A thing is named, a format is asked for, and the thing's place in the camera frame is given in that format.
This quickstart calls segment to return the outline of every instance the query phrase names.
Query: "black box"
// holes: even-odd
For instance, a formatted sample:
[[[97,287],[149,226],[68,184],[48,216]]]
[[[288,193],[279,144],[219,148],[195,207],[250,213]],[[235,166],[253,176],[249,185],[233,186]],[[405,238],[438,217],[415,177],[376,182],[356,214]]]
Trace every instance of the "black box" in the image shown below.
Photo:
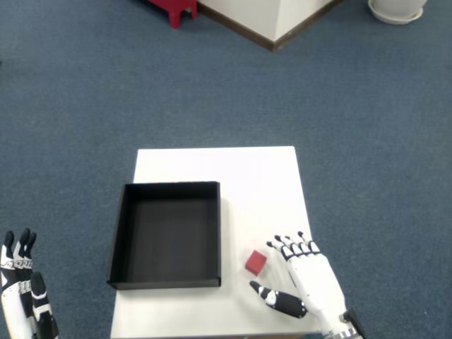
[[[220,183],[124,185],[108,283],[117,290],[221,285]]]

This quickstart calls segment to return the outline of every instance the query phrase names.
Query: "robotic hand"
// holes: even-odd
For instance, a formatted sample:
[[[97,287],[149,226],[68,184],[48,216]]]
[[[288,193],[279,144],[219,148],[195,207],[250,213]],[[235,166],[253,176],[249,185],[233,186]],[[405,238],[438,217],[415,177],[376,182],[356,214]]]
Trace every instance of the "robotic hand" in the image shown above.
[[[322,333],[327,339],[363,338],[361,325],[354,313],[347,312],[339,282],[316,243],[302,232],[298,232],[296,239],[278,235],[275,239],[267,245],[282,254],[301,299],[251,281],[250,285],[266,304],[297,318],[302,318],[307,312],[312,313],[320,321]]]
[[[58,339],[44,280],[32,272],[35,240],[36,234],[26,229],[12,251],[14,234],[9,231],[1,247],[1,304],[11,339]]]

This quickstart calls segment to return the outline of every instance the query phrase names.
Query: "red block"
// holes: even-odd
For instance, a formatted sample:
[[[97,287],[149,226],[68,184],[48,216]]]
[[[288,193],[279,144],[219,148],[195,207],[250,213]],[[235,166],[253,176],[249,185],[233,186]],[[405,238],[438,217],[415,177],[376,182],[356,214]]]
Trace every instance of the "red block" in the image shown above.
[[[260,254],[257,251],[253,251],[253,254],[249,257],[246,262],[245,268],[249,270],[254,275],[259,275],[262,267],[266,264],[267,257]]]

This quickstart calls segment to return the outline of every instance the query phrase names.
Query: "white wall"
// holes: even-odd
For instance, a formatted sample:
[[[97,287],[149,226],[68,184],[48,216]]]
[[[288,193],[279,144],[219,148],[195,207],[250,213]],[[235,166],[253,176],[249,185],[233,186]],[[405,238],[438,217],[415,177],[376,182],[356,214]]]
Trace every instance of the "white wall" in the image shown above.
[[[282,37],[299,23],[332,0],[280,0],[275,39]]]
[[[199,0],[207,7],[272,41],[277,39],[275,35],[281,1],[285,0]]]

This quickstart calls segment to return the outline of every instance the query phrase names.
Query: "pot base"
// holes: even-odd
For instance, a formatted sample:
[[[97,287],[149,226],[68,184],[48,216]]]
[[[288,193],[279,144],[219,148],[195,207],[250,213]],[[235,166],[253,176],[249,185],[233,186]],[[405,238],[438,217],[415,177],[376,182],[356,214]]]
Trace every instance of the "pot base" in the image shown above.
[[[373,3],[374,3],[373,0],[369,0],[369,8],[371,9],[375,18],[379,19],[380,21],[383,21],[384,23],[390,23],[391,25],[406,25],[408,23],[413,22],[414,20],[419,19],[422,16],[422,14],[424,13],[424,9],[421,8],[419,10],[419,12],[417,12],[415,15],[413,15],[409,18],[395,18],[395,17],[386,16],[382,13],[375,11]]]

